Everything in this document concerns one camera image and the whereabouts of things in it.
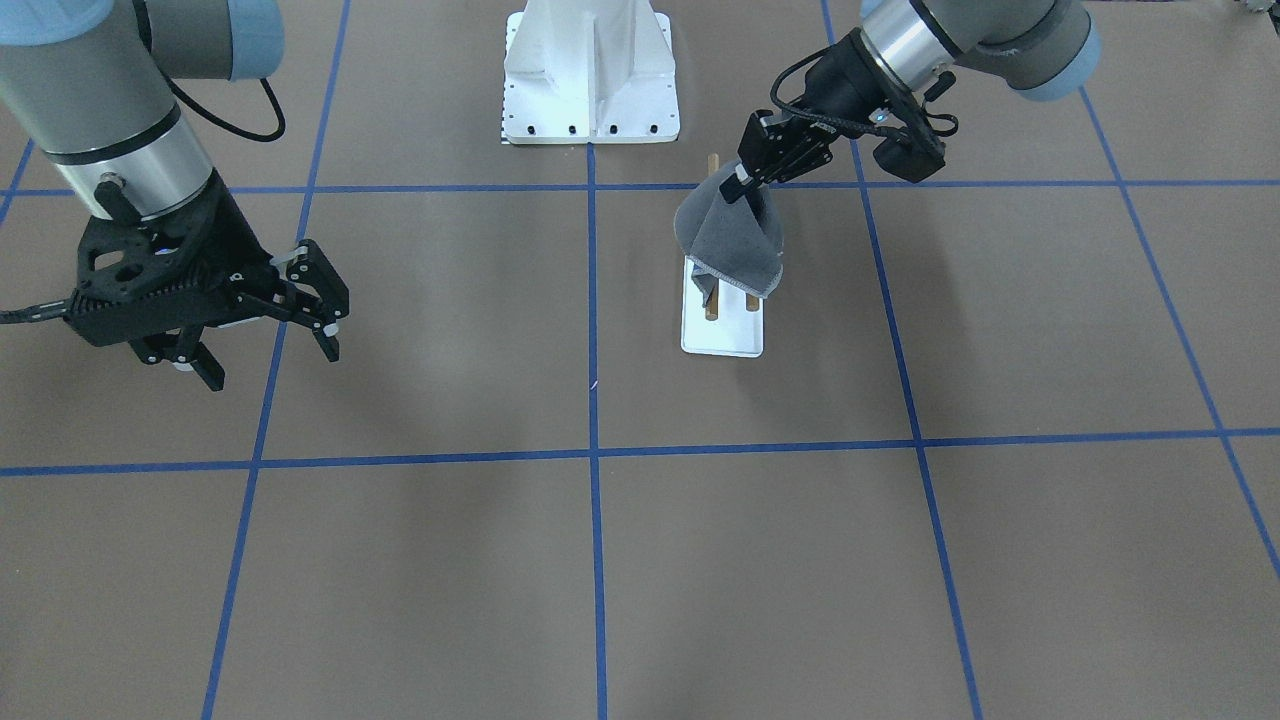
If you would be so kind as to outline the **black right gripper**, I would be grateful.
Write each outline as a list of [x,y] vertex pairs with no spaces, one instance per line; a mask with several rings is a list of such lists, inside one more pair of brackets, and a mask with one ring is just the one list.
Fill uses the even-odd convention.
[[142,225],[88,220],[65,323],[95,347],[131,341],[142,364],[192,372],[212,392],[224,389],[225,369],[202,331],[179,329],[287,310],[287,320],[310,329],[325,359],[338,363],[347,283],[314,240],[271,259],[212,173],[186,205]]

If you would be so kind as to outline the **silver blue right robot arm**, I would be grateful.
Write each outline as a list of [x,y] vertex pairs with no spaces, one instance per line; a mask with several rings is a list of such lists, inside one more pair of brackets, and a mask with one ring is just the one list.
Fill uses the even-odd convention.
[[211,389],[207,328],[271,318],[340,356],[349,290],[323,249],[268,252],[188,114],[253,142],[285,132],[270,76],[285,29],[274,1],[5,1],[3,101],[90,213],[67,299],[6,310],[128,345]]

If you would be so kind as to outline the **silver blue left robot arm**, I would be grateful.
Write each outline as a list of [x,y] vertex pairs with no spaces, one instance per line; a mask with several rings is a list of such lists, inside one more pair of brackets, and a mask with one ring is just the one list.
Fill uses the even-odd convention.
[[1051,102],[1078,91],[1100,55],[1079,1],[874,1],[840,41],[777,76],[771,106],[750,115],[736,160],[709,183],[732,204],[826,165],[838,138],[863,136],[878,138],[882,170],[919,183],[945,165],[945,140],[959,128],[929,110],[955,67]]

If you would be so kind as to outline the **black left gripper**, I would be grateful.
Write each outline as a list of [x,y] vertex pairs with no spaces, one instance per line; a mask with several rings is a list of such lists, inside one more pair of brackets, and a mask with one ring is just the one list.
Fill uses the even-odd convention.
[[864,29],[851,29],[774,79],[774,109],[751,114],[740,141],[740,165],[724,168],[721,197],[730,205],[739,200],[762,205],[765,184],[788,182],[826,165],[838,138],[874,136],[882,142],[890,128],[905,123],[892,114],[878,79],[896,81],[922,102],[941,73],[927,70],[923,87],[911,88]]

